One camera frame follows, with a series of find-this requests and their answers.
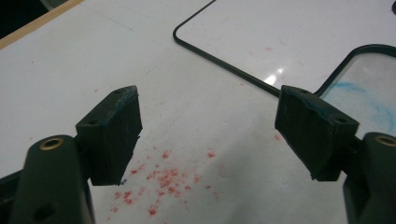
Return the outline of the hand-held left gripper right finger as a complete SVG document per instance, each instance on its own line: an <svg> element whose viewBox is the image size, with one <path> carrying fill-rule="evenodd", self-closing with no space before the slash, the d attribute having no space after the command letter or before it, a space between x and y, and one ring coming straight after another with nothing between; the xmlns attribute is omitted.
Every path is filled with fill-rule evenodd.
<svg viewBox="0 0 396 224"><path fill-rule="evenodd" d="M275 128L317 181L335 181L344 147L355 138L359 123L314 93L282 86Z"/></svg>

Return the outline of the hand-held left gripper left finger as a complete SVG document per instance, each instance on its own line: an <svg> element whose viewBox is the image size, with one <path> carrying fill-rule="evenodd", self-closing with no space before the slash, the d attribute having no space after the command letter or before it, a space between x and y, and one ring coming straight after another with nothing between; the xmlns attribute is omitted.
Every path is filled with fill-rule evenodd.
<svg viewBox="0 0 396 224"><path fill-rule="evenodd" d="M92 184L119 185L143 129L137 87L112 91L76 129L78 143L87 152Z"/></svg>

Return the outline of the small whiteboard with handle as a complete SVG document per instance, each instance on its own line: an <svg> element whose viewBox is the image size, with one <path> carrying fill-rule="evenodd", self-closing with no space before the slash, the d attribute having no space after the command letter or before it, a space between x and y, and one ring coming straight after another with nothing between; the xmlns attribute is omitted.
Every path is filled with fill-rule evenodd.
<svg viewBox="0 0 396 224"><path fill-rule="evenodd" d="M321 94L364 54L396 58L396 0L211 0L173 38L272 94Z"/></svg>

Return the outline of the wooden table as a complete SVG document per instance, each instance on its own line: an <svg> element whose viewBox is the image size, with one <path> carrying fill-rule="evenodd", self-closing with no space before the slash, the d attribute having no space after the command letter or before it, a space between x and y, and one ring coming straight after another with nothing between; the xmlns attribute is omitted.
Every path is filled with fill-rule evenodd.
<svg viewBox="0 0 396 224"><path fill-rule="evenodd" d="M21 38L29 35L30 33L34 32L41 26L45 25L46 23L53 21L60 15L64 14L66 11L70 10L71 8L81 4L84 0L67 0L65 3L59 5L55 9L51 10L50 12L40 16L39 18L25 24L18 30L14 31L13 33L3 37L0 39L0 50L4 49L5 47L13 44L14 42L20 40Z"/></svg>

